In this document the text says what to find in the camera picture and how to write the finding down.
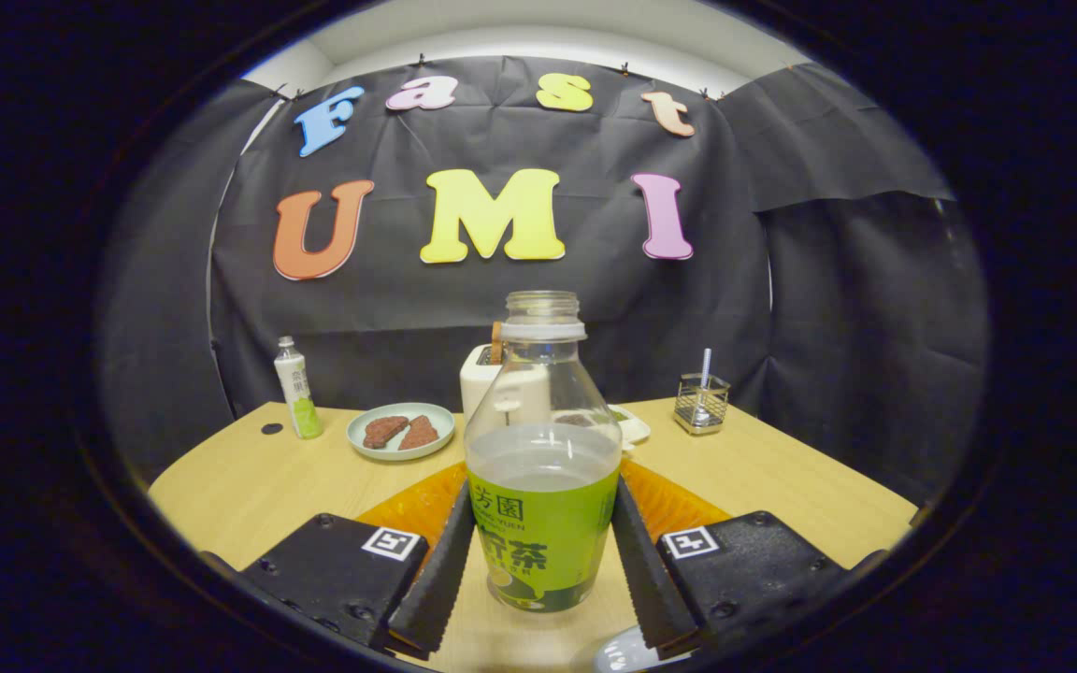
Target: black curtain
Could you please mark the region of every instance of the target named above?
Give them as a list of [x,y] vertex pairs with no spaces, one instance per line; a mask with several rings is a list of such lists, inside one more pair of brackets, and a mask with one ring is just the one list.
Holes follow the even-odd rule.
[[[592,107],[540,106],[549,72],[586,78]],[[403,82],[429,75],[460,81],[451,106],[387,110]],[[365,93],[344,136],[300,157],[296,116],[353,85]],[[665,131],[641,99],[647,90],[683,102],[696,136]],[[467,352],[504,318],[505,294],[536,286],[581,295],[582,357],[609,401],[674,395],[707,346],[736,406],[906,499],[925,502],[957,463],[988,346],[975,249],[939,170],[824,68],[785,68],[709,101],[569,60],[436,60],[288,102],[238,156],[270,103],[268,90],[237,82],[188,121],[138,184],[108,256],[103,405],[146,478],[230,422],[227,401],[237,415],[281,401],[272,357],[282,334],[307,356],[321,406],[460,410]],[[419,260],[435,214],[429,174],[472,170],[496,195],[526,167],[560,174],[563,258],[498,249],[484,260],[471,249],[462,263]],[[683,184],[691,260],[642,254],[634,172]],[[280,200],[322,193],[307,230],[317,251],[332,233],[330,191],[354,180],[376,187],[347,263],[320,280],[281,277]]]
[[112,439],[145,481],[235,421],[209,340],[210,234],[240,150],[277,101],[234,82],[137,180],[102,260],[95,376]]
[[[590,110],[546,110],[540,76],[577,74],[591,83]],[[429,75],[460,81],[440,110],[386,110],[403,82]],[[351,85],[355,102],[342,137],[305,158],[304,110]],[[646,90],[667,90],[688,107],[696,136],[663,130]],[[426,265],[435,191],[428,176],[470,169],[491,195],[514,171],[559,173],[556,234],[568,251],[556,261],[489,260],[474,249],[458,264]],[[292,334],[307,357],[317,404],[370,408],[426,401],[461,410],[460,367],[490,340],[513,290],[579,294],[589,340],[582,359],[609,401],[675,395],[676,376],[699,370],[711,346],[714,370],[731,380],[736,404],[755,413],[769,333],[764,234],[744,188],[744,166],[729,124],[700,94],[638,74],[571,60],[467,57],[387,69],[335,82],[278,110],[239,159],[213,249],[214,332],[221,366],[239,413],[281,401],[272,359]],[[671,176],[688,261],[653,260],[644,200],[634,172]],[[330,191],[373,180],[351,258],[320,280],[285,280],[272,267],[275,206],[318,191],[307,249],[326,246],[335,201]],[[471,242],[461,230],[461,239]]]
[[761,420],[924,504],[967,446],[988,352],[961,209],[886,111],[820,66],[719,107],[769,249]]

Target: yellow letter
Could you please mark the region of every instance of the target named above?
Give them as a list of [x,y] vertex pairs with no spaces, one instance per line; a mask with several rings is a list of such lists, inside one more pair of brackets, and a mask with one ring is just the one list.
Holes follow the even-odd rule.
[[544,108],[579,112],[592,107],[592,96],[587,94],[592,85],[581,75],[546,73],[538,78],[538,86],[544,90],[535,96]]
[[435,188],[435,227],[431,242],[422,247],[423,263],[458,263],[467,256],[460,242],[460,222],[479,256],[492,256],[505,227],[514,221],[514,234],[505,243],[505,255],[514,260],[558,260],[563,243],[556,238],[556,216],[550,193],[559,174],[550,170],[521,169],[514,172],[494,200],[471,170],[432,172],[426,183]]

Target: screw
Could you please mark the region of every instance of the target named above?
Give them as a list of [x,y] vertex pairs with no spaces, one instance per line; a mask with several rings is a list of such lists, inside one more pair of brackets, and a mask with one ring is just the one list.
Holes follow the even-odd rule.
[[717,619],[729,619],[739,612],[739,606],[731,601],[722,601],[713,606],[710,614]]
[[368,609],[360,604],[354,604],[350,602],[347,604],[347,613],[356,619],[363,619],[363,621],[372,621],[372,609]]

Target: small bottle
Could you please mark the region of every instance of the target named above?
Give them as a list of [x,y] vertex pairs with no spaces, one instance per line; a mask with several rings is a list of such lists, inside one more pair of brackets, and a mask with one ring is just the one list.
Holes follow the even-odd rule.
[[281,352],[272,365],[281,379],[281,391],[285,393],[285,404],[290,407],[290,419],[294,432],[303,439],[312,439],[322,434],[318,412],[310,399],[310,383],[307,382],[307,359],[294,348],[293,336],[282,336],[277,343]]

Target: green bottle label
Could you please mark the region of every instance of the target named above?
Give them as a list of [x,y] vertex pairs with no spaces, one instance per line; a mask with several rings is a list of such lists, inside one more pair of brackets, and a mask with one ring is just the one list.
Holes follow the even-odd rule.
[[568,491],[518,491],[467,474],[492,591],[505,604],[556,613],[592,588],[617,492],[617,469]]
[[322,434],[322,424],[318,422],[318,412],[310,397],[300,397],[294,402],[294,422],[298,426],[298,435],[310,439]]

